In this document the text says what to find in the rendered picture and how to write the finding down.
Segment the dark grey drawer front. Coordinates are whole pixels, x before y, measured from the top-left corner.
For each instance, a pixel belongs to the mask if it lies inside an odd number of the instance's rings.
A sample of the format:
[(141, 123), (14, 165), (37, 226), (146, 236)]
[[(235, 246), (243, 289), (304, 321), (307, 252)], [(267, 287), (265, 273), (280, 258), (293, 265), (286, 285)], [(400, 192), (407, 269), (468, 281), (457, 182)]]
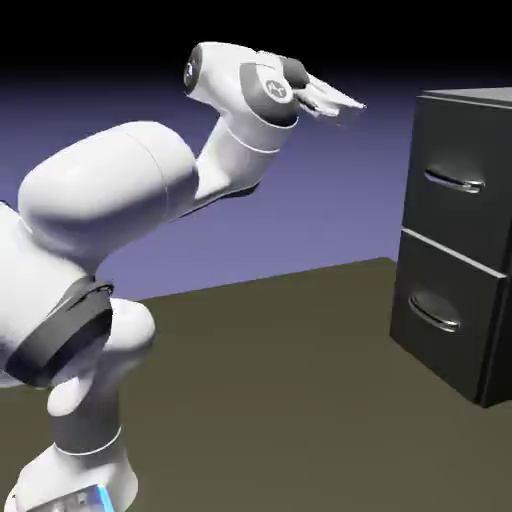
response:
[[(479, 194), (424, 177), (482, 180)], [(402, 224), (491, 270), (512, 263), (512, 108), (421, 96), (416, 103)]]
[(403, 231), (390, 335), (484, 408), (512, 401), (512, 280)]

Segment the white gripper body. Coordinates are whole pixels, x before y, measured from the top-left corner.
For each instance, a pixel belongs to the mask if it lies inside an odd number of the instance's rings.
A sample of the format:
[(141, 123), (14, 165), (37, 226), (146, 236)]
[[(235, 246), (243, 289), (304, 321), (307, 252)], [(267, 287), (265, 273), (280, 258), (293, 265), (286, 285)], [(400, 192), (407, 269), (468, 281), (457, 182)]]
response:
[(348, 126), (366, 111), (367, 106), (334, 88), (330, 84), (308, 76), (302, 88), (293, 87), (294, 99), (299, 106), (316, 120)]

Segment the dark grey cabinet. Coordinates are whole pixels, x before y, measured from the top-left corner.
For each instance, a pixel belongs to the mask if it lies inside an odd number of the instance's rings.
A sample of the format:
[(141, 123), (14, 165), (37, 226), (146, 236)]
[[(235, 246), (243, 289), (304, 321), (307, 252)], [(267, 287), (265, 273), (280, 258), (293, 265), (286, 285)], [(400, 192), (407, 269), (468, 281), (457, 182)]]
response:
[(512, 400), (512, 87), (417, 98), (390, 334), (467, 400)]

